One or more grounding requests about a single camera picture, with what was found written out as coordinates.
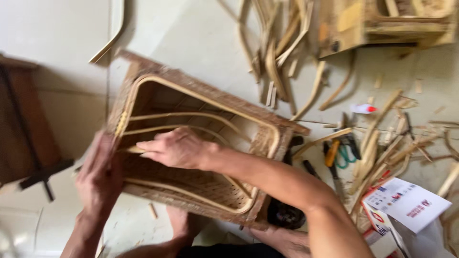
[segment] bare foot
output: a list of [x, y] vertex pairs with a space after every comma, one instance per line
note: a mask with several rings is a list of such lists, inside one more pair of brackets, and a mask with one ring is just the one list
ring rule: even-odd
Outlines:
[[258, 241], [269, 245], [287, 258], [311, 257], [309, 235], [305, 232], [271, 225], [267, 231], [246, 228], [244, 231]]
[[193, 239], [202, 229], [199, 216], [172, 206], [167, 206], [166, 210], [174, 231], [172, 239], [183, 238], [193, 243]]

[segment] person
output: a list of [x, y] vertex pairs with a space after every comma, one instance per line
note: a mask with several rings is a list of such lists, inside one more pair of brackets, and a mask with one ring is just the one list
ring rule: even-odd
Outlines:
[[[96, 134], [76, 179], [83, 210], [61, 257], [94, 257], [102, 229], [122, 190], [122, 172], [111, 158], [113, 136]], [[214, 171], [250, 183], [302, 210], [309, 233], [276, 228], [248, 230], [262, 243], [247, 246], [191, 247], [199, 228], [193, 215], [168, 207], [174, 236], [159, 245], [140, 246], [120, 257], [314, 257], [370, 258], [368, 245], [334, 191], [322, 181], [287, 164], [203, 141], [188, 127], [139, 142], [141, 154], [169, 167]]]

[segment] glue bottle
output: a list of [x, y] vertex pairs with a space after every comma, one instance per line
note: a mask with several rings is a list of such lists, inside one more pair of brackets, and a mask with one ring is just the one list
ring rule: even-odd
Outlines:
[[376, 107], [370, 104], [353, 104], [351, 105], [351, 111], [359, 114], [370, 114], [378, 110]]

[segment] tile floor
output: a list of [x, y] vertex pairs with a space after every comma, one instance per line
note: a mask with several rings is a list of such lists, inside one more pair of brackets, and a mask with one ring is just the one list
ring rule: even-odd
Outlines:
[[[236, 1], [228, 1], [236, 10]], [[56, 141], [66, 157], [79, 158], [90, 143], [94, 132], [107, 118], [124, 78], [127, 63], [115, 59], [114, 51], [103, 57], [101, 65], [87, 61], [117, 30], [119, 1], [59, 1], [4, 0], [0, 8], [0, 51], [37, 61], [42, 65], [36, 76], [39, 97], [53, 129]], [[180, 68], [229, 93], [257, 103], [257, 86], [239, 46], [235, 22], [215, 1], [208, 0], [133, 0], [128, 1], [127, 27], [116, 47], [124, 47], [168, 65]], [[258, 31], [255, 17], [249, 18], [249, 28]], [[334, 91], [346, 75], [349, 53], [328, 57], [329, 84], [322, 89], [314, 106], [303, 118], [315, 123], [304, 124], [313, 129], [310, 139], [329, 134], [320, 123], [335, 123], [341, 112], [352, 103], [366, 102], [375, 97], [382, 106], [396, 88], [419, 101], [410, 109], [413, 125], [429, 119], [458, 120], [456, 101], [458, 90], [456, 68], [459, 65], [458, 45], [449, 45], [416, 52], [399, 60], [394, 49], [359, 49], [356, 73], [341, 99], [324, 112], [317, 107]], [[374, 81], [384, 73], [381, 89]], [[306, 61], [292, 81], [296, 106], [308, 98], [315, 77], [313, 64]], [[423, 93], [413, 90], [414, 81], [422, 80]], [[445, 109], [435, 115], [440, 106]], [[279, 115], [289, 117], [288, 105], [280, 103]], [[365, 126], [360, 119], [359, 125]], [[380, 128], [387, 128], [383, 121]], [[459, 147], [459, 133], [454, 132], [453, 144]], [[446, 153], [441, 144], [430, 147], [434, 155]], [[323, 157], [311, 148], [304, 154], [317, 167], [322, 178], [332, 185]], [[450, 161], [430, 166], [411, 163], [402, 179], [435, 192], [445, 179]], [[340, 170], [347, 178], [350, 171]], [[0, 252], [13, 247], [20, 257], [58, 257], [67, 241], [76, 214], [80, 211], [71, 171], [51, 178], [56, 201], [49, 204], [41, 185], [23, 192], [0, 196]], [[162, 204], [155, 203], [158, 220], [152, 220], [148, 201], [123, 194], [104, 230], [104, 255], [116, 254], [137, 244], [159, 243], [170, 239], [171, 228]], [[231, 231], [248, 242], [252, 239], [229, 223], [213, 221], [197, 241], [215, 243]]]

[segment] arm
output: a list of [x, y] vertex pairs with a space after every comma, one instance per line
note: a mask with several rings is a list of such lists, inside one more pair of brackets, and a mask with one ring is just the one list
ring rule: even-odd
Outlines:
[[157, 134], [138, 143], [166, 166], [198, 168], [255, 185], [272, 197], [301, 209], [308, 218], [314, 257], [373, 257], [333, 190], [312, 175], [284, 163], [204, 142], [188, 128]]
[[119, 166], [111, 161], [113, 137], [98, 133], [75, 185], [83, 203], [61, 258], [94, 257], [108, 216], [121, 193]]

